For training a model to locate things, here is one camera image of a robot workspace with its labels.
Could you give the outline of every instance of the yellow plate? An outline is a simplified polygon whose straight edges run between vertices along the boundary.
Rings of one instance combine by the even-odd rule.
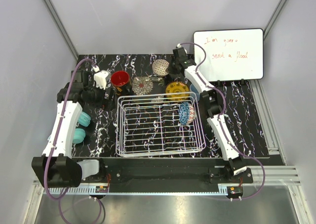
[[[189,87],[183,82],[171,82],[166,87],[166,94],[169,93],[180,93],[180,92],[189,92]],[[181,101],[186,100],[189,94],[171,94],[167,95],[168,98],[172,101]]]

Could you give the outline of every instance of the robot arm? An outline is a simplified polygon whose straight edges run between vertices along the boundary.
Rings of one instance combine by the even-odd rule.
[[[68,97],[69,100],[66,103],[66,111],[50,161],[47,178],[47,184],[50,188],[78,187],[84,178],[99,173],[98,160],[87,159],[80,162],[72,160],[73,139],[82,108],[86,103],[94,103],[102,106],[107,80],[110,77],[109,72],[100,71],[98,67],[94,68],[94,71],[94,87],[89,84],[89,73],[87,71],[81,70],[76,72],[75,82],[72,85]],[[34,157],[32,160],[32,168],[42,186],[44,186],[44,168],[55,139],[68,86],[69,84],[57,94],[57,115],[47,146],[41,157]],[[88,126],[90,119],[84,117],[83,120],[85,120],[84,126]]]
[[[215,133],[222,150],[223,159],[228,161],[228,165],[225,166],[225,173],[228,177],[231,177],[246,171],[247,166],[243,162],[243,157],[232,148],[232,146],[236,146],[226,126],[224,115],[220,115],[222,111],[221,98],[215,90],[211,89],[214,86],[207,82],[206,78],[199,71],[196,71],[197,66],[193,60],[188,59],[183,47],[178,46],[173,50],[173,54],[174,59],[170,62],[168,71],[174,74],[182,73],[200,92],[200,103],[203,103],[206,110],[207,122]]]

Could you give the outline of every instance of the black base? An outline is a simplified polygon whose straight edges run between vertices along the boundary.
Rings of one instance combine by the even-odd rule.
[[[208,169],[209,181],[211,183],[253,183],[252,172],[250,168],[237,176],[233,176],[230,179],[225,177],[224,168],[210,168]]]
[[[83,159],[97,159],[103,161],[109,168],[117,167],[215,167],[225,166],[227,161],[223,158],[123,158],[123,157],[73,157],[74,161]],[[280,155],[271,155],[270,158],[258,158],[264,166],[284,166]],[[247,166],[258,166],[258,163],[252,159],[244,159]]]

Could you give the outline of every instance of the whiteboard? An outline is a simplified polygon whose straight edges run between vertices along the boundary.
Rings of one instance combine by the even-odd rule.
[[[194,43],[206,51],[199,67],[209,82],[263,78],[263,30],[196,31]],[[194,47],[195,62],[204,59],[202,49]]]

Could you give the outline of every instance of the whiteboard frame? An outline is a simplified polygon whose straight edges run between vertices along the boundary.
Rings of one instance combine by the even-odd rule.
[[[195,31],[194,33],[193,33],[193,42],[194,42],[194,34],[196,33],[196,32],[210,32],[210,31],[231,31],[231,30],[262,30],[262,77],[261,78],[251,78],[251,79],[245,79],[245,78],[243,78],[243,79],[233,79],[233,80],[227,80],[227,81],[221,81],[221,82],[233,82],[233,81],[243,81],[243,80],[245,80],[245,81],[249,81],[249,80],[259,80],[259,79],[262,79],[263,77],[264,77],[264,75],[265,75],[265,70],[264,70],[264,64],[265,64],[265,62],[264,62],[264,58],[265,58],[265,52],[264,52],[264,30],[262,29],[262,28],[243,28],[243,29],[225,29],[225,30],[197,30],[197,31]],[[194,54],[194,56],[195,56],[195,48],[196,47],[196,45],[194,45],[193,46],[193,54]]]

